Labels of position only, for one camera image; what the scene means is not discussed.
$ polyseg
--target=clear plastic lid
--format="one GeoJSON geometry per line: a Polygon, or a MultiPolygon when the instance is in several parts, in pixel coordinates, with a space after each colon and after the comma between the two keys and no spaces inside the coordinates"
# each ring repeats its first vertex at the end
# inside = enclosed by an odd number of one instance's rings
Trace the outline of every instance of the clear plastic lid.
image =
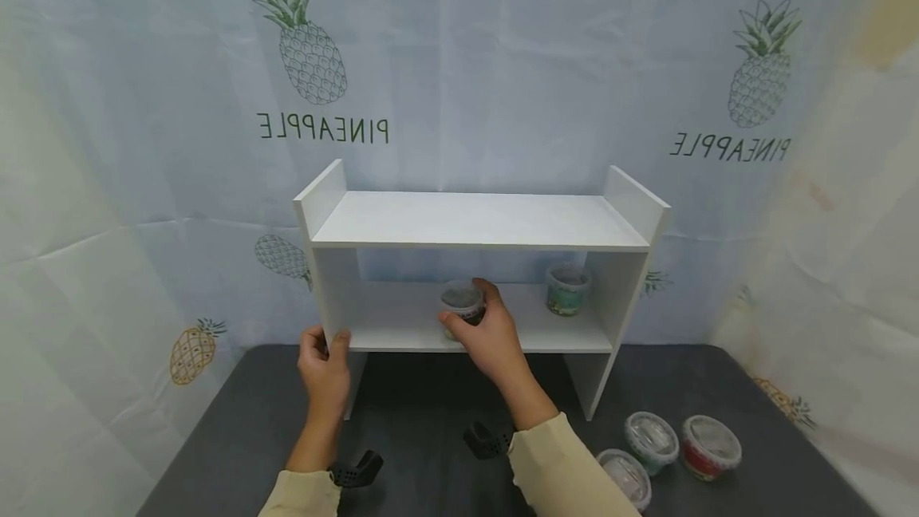
{"type": "Polygon", "coordinates": [[[441,303],[450,310],[463,314],[476,311],[484,305],[484,296],[472,282],[457,280],[447,282],[440,290],[441,303]]]}
{"type": "Polygon", "coordinates": [[[724,423],[707,415],[694,415],[685,421],[684,434],[692,444],[722,469],[741,462],[741,442],[724,423]]]}
{"type": "Polygon", "coordinates": [[[651,477],[637,462],[637,459],[619,449],[600,452],[597,462],[607,475],[622,489],[638,511],[644,511],[651,503],[651,477]]]}
{"type": "Polygon", "coordinates": [[[626,420],[629,444],[643,456],[668,464],[676,459],[679,439],[670,424],[653,413],[637,412],[626,420]]]}
{"type": "Polygon", "coordinates": [[[562,286],[570,290],[585,290],[590,287],[590,273],[586,268],[573,263],[561,262],[552,265],[546,272],[546,279],[551,285],[562,286]]]}

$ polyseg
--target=curtain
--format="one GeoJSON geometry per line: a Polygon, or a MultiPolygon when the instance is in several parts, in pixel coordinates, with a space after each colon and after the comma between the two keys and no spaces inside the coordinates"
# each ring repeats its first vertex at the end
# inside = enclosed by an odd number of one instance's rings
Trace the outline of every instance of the curtain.
{"type": "Polygon", "coordinates": [[[881,515],[919,505],[919,13],[873,0],[716,332],[881,515]]]}
{"type": "Polygon", "coordinates": [[[193,385],[171,382],[169,340],[194,328],[196,315],[222,315],[176,306],[136,228],[69,147],[70,126],[26,73],[29,47],[5,37],[0,512],[131,515],[234,355],[222,347],[193,385]]]}
{"type": "Polygon", "coordinates": [[[707,341],[859,1],[0,0],[4,509],[131,513],[244,350],[315,323],[290,201],[335,158],[368,190],[621,166],[672,204],[626,340],[707,341]]]}

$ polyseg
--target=pineapple text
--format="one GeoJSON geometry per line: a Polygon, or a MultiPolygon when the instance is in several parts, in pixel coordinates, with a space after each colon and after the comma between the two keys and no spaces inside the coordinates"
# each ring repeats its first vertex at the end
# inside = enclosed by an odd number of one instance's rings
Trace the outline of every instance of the pineapple text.
{"type": "Polygon", "coordinates": [[[285,114],[282,112],[280,124],[277,122],[271,124],[271,115],[267,112],[259,112],[262,123],[259,124],[262,130],[262,138],[287,138],[297,137],[301,140],[303,137],[313,138],[313,140],[332,140],[334,142],[351,142],[367,144],[388,144],[389,143],[389,120],[382,118],[374,120],[373,118],[347,118],[336,116],[327,120],[324,116],[313,114],[285,114]]]}
{"type": "Polygon", "coordinates": [[[718,160],[737,160],[738,162],[771,162],[776,156],[779,161],[785,160],[785,153],[791,146],[791,138],[733,138],[732,136],[718,137],[714,134],[705,136],[696,134],[695,140],[686,132],[679,132],[676,135],[675,152],[670,152],[671,156],[694,156],[712,158],[718,156],[718,160]]]}

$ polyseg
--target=plastic cup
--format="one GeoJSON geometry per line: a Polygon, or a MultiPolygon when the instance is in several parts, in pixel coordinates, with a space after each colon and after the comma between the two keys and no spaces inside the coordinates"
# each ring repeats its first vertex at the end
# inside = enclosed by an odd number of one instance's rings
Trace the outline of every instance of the plastic cup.
{"type": "Polygon", "coordinates": [[[648,412],[636,412],[626,420],[626,440],[649,476],[676,461],[680,440],[670,424],[648,412]]]}
{"type": "Polygon", "coordinates": [[[651,503],[651,477],[634,457],[621,449],[606,449],[597,455],[597,463],[622,489],[639,512],[651,503]]]}
{"type": "MultiPolygon", "coordinates": [[[[471,281],[455,280],[444,283],[440,288],[440,306],[466,320],[467,324],[477,326],[485,317],[485,297],[482,290],[471,281]]],[[[450,340],[457,341],[450,330],[444,328],[450,340]]]]}
{"type": "Polygon", "coordinates": [[[546,271],[546,306],[557,316],[576,316],[590,283],[586,268],[568,262],[551,265],[546,271]]]}
{"type": "Polygon", "coordinates": [[[741,442],[724,423],[691,416],[683,423],[683,462],[697,479],[714,481],[741,463],[741,442]]]}

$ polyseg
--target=shelf leg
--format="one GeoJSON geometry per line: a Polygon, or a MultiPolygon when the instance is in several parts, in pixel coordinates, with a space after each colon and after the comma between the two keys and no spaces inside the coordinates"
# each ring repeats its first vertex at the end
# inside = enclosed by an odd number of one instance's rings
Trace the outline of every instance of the shelf leg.
{"type": "Polygon", "coordinates": [[[354,409],[354,401],[357,399],[357,389],[361,386],[361,377],[364,374],[365,364],[367,364],[367,352],[349,352],[347,354],[347,368],[351,372],[351,390],[347,395],[346,420],[351,419],[351,410],[354,409]]]}
{"type": "Polygon", "coordinates": [[[564,358],[574,391],[584,409],[584,417],[592,420],[615,356],[608,353],[567,353],[564,358]]]}

